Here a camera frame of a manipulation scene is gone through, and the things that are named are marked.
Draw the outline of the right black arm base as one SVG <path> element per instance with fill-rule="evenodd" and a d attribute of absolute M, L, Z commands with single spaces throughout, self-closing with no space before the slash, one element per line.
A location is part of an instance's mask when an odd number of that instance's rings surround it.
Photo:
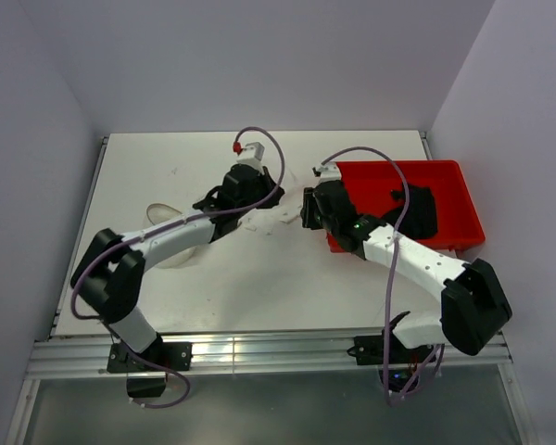
<path fill-rule="evenodd" d="M 433 351 L 428 346 L 407 349 L 393 335 L 389 341 L 389 363 L 419 364 Z M 356 336 L 353 345 L 347 349 L 347 355 L 356 361 L 358 366 L 382 365 L 385 357 L 385 340 L 383 335 Z"/>

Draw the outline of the white bra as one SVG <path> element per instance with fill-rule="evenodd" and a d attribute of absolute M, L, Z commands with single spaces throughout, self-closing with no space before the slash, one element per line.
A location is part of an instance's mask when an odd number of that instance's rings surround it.
<path fill-rule="evenodd" d="M 293 223 L 300 216 L 304 185 L 290 169 L 286 169 L 282 188 L 284 195 L 276 207 L 252 210 L 240 220 L 239 227 L 250 232 L 271 235 L 279 224 Z"/>

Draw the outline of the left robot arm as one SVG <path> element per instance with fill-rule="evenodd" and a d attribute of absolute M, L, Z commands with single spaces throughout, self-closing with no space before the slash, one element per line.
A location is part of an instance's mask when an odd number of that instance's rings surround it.
<path fill-rule="evenodd" d="M 267 168 L 235 164 L 184 216 L 126 234 L 99 231 L 71 277 L 72 296 L 88 304 L 125 343 L 133 364 L 151 370 L 161 361 L 162 339 L 138 308 L 145 273 L 178 253 L 230 234 L 248 212 L 272 209 L 283 195 Z"/>

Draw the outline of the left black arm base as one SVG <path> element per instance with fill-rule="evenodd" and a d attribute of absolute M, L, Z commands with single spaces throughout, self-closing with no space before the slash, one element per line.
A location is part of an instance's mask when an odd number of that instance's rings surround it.
<path fill-rule="evenodd" d="M 189 371 L 192 361 L 190 342 L 162 342 L 138 353 L 124 343 L 110 347 L 106 372 L 126 376 L 126 392 L 135 401 L 148 404 L 171 388 L 171 380 L 183 383 L 180 401 L 191 392 L 191 383 L 183 372 Z"/>

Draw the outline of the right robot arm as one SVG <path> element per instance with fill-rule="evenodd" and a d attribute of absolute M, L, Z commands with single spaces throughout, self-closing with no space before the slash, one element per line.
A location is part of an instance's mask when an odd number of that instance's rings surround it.
<path fill-rule="evenodd" d="M 443 343 L 475 356 L 512 318 L 488 262 L 447 257 L 398 233 L 386 221 L 357 212 L 340 180 L 305 188 L 301 218 L 304 227 L 325 230 L 344 251 L 411 280 L 437 302 L 435 311 L 387 316 L 382 343 L 392 361 Z"/>

